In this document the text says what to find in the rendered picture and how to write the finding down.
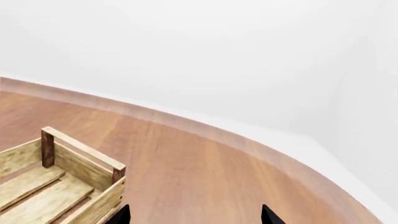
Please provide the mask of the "wooden slatted tray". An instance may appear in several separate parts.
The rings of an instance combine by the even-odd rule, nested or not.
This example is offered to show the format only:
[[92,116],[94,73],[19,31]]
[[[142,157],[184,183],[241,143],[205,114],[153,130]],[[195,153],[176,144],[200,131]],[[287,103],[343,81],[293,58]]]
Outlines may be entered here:
[[0,152],[0,224],[110,224],[126,166],[51,127]]

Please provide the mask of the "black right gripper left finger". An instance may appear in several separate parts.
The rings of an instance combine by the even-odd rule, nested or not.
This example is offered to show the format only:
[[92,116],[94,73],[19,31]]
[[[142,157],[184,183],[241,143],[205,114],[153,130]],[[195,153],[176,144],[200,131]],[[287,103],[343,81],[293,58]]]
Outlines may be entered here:
[[110,224],[130,224],[130,206],[123,206],[111,219]]

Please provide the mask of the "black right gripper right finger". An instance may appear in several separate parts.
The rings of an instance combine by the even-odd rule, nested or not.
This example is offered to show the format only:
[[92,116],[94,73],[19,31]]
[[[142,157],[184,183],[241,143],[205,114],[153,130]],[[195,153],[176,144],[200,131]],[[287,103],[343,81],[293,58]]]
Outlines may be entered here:
[[267,205],[262,205],[261,221],[262,224],[285,224]]

